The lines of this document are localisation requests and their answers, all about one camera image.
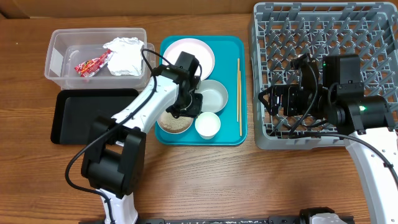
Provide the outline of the white napkin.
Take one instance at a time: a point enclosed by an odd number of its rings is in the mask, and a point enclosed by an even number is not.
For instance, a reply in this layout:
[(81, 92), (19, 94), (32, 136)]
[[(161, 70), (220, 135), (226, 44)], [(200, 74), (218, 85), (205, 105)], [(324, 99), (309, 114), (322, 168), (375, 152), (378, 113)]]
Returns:
[(143, 41), (137, 37), (117, 37), (103, 45), (111, 51), (107, 68), (114, 76), (139, 76), (142, 73)]

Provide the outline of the grey bowl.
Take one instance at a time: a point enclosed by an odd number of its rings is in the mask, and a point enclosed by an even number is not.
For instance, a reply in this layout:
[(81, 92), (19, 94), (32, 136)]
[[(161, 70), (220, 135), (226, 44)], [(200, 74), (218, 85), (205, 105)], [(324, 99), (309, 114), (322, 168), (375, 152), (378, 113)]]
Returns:
[(203, 96), (201, 112), (217, 113), (228, 102), (227, 89), (216, 80), (203, 80), (200, 82), (197, 93), (201, 93)]

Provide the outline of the small white plate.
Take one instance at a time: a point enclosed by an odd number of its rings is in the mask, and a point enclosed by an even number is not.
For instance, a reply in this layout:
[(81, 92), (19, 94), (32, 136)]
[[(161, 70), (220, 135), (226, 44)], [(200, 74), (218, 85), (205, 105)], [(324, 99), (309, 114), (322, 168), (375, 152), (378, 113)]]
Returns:
[(185, 132), (193, 123), (193, 118), (174, 118), (171, 113), (164, 111), (157, 120), (158, 125), (166, 133), (180, 134)]

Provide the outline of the white cup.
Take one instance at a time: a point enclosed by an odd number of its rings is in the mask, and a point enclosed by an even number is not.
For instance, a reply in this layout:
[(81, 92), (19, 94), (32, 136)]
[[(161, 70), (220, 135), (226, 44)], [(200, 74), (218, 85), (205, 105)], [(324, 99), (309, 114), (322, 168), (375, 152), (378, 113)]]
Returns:
[(212, 139), (220, 128), (221, 120), (212, 112), (203, 112), (195, 120), (195, 129), (203, 139)]

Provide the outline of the red snack wrapper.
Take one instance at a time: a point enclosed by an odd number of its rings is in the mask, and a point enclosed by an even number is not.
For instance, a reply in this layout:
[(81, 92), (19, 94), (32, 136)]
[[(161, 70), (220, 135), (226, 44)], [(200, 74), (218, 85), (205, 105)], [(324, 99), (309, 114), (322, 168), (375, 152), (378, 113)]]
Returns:
[(105, 65), (108, 64), (109, 60), (113, 56), (111, 50), (107, 50), (100, 57), (87, 60), (81, 64), (78, 64), (74, 69), (81, 77), (93, 77), (95, 76)]

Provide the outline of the large white plate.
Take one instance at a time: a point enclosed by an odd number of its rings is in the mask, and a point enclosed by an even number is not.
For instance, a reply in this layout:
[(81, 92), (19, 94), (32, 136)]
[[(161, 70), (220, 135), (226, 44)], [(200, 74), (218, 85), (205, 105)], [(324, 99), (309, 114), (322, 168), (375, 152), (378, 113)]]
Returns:
[(181, 52), (186, 52), (194, 55), (198, 59), (202, 72), (198, 69), (195, 72), (196, 76), (201, 74), (201, 81), (207, 79), (215, 67), (215, 55), (208, 44), (202, 40), (194, 38), (184, 38), (177, 40), (170, 44), (163, 57), (165, 57), (172, 64), (176, 64), (177, 58)]

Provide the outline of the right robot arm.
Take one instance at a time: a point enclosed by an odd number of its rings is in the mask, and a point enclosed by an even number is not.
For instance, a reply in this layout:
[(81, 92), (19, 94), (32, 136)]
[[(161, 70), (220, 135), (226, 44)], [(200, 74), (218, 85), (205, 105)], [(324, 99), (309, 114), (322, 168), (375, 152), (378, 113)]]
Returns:
[[(342, 139), (357, 168), (366, 197), (371, 223), (397, 223), (397, 133), (392, 111), (385, 98), (366, 96), (356, 54), (328, 55), (318, 68), (310, 54), (290, 62), (300, 72), (297, 84), (273, 85), (258, 94), (271, 116), (298, 120), (289, 138), (335, 137)], [(307, 116), (329, 123), (334, 133), (298, 133)]]

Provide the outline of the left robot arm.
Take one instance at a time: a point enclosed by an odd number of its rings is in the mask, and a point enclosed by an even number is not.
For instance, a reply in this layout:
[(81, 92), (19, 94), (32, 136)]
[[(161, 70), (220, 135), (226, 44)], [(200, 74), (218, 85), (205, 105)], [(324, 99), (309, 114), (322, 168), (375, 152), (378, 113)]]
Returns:
[(201, 69), (198, 59), (181, 52), (175, 63), (151, 70), (144, 91), (112, 118), (96, 118), (91, 125), (81, 166), (91, 191), (100, 195), (104, 223), (135, 223), (133, 191), (144, 167), (146, 136), (163, 112), (173, 118), (196, 118), (203, 97), (196, 93)]

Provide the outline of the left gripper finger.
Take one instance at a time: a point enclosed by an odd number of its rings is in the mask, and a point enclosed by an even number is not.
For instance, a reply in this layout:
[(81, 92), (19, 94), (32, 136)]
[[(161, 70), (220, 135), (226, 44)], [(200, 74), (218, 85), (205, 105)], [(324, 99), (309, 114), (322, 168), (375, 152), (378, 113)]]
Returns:
[(167, 113), (170, 113), (174, 118), (179, 118), (181, 113), (180, 105), (172, 105), (166, 109)]
[(201, 93), (190, 93), (190, 104), (183, 110), (183, 116), (197, 118), (201, 113), (203, 95)]

